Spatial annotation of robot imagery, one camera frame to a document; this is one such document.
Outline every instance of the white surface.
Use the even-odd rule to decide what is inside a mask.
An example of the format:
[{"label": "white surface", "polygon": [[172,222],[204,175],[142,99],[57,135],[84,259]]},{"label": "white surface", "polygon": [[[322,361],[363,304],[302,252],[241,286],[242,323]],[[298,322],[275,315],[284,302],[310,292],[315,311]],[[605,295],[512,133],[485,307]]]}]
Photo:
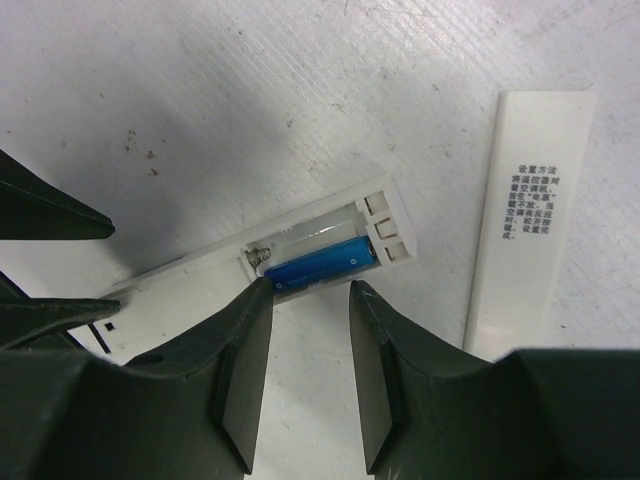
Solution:
[{"label": "white surface", "polygon": [[465,350],[540,346],[596,105],[590,92],[500,98]]},{"label": "white surface", "polygon": [[[372,206],[372,199],[378,200],[375,206]],[[392,179],[385,176],[331,195],[115,285],[103,296],[119,300],[122,310],[95,323],[110,354],[105,354],[97,344],[89,327],[78,327],[71,333],[87,350],[124,365],[133,357],[162,345],[220,311],[247,288],[257,278],[245,256],[254,247],[272,247],[284,242],[287,247],[295,248],[298,255],[305,255],[348,239],[335,238],[331,234],[336,218],[340,218],[343,225],[350,223],[348,238],[368,235],[378,262],[368,266],[366,271],[354,271],[278,295],[276,304],[365,276],[369,278],[374,272],[384,274],[390,268],[401,268],[416,260],[414,232]],[[376,227],[382,222],[394,226],[392,237],[380,238]],[[306,238],[307,241],[297,241],[291,247],[291,238],[327,230],[330,232],[328,238],[322,234],[312,235],[310,239]],[[389,254],[390,251],[398,251],[398,247],[406,253],[404,258]]]},{"label": "white surface", "polygon": [[[389,172],[419,260],[371,282],[461,345],[498,93],[593,90],[546,341],[640,347],[639,10],[0,2],[1,148],[117,227],[105,242],[3,242],[1,268],[31,295],[96,295]],[[277,308],[254,479],[364,478],[346,315],[345,287]]]}]

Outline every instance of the white plastic strip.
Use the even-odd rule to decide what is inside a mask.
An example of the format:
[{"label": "white plastic strip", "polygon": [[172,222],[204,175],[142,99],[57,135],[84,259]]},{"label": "white plastic strip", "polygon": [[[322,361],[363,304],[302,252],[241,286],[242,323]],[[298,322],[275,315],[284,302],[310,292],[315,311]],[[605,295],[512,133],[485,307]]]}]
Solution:
[{"label": "white plastic strip", "polygon": [[539,345],[596,94],[500,99],[465,350],[495,360]]}]

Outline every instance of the battery compartment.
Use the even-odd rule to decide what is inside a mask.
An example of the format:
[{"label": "battery compartment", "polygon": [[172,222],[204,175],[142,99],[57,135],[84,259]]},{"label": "battery compartment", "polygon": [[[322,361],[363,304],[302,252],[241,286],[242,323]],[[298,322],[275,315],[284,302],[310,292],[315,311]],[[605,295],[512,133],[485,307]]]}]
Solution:
[{"label": "battery compartment", "polygon": [[71,333],[92,353],[124,364],[224,308],[269,266],[365,236],[374,263],[279,293],[274,303],[416,257],[416,238],[390,177],[319,200],[114,286],[103,298],[119,300],[122,310],[95,323],[108,352],[87,327]]}]

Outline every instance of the rectangular opening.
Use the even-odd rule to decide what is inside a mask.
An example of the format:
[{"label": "rectangular opening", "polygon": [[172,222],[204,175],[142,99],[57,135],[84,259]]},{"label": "rectangular opening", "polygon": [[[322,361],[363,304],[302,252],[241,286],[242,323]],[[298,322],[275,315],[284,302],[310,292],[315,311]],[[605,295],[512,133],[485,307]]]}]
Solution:
[{"label": "rectangular opening", "polygon": [[364,203],[367,205],[367,210],[369,210],[369,215],[371,216],[389,210],[389,204],[387,199],[384,198],[384,192],[369,195],[364,199]]}]

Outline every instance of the dark green plastic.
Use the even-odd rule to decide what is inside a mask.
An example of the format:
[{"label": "dark green plastic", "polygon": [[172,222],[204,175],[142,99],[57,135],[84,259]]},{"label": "dark green plastic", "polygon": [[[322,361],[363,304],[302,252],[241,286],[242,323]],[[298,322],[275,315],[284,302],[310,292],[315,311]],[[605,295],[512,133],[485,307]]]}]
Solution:
[{"label": "dark green plastic", "polygon": [[488,364],[361,281],[350,324],[376,479],[640,478],[640,352],[521,350]]}]

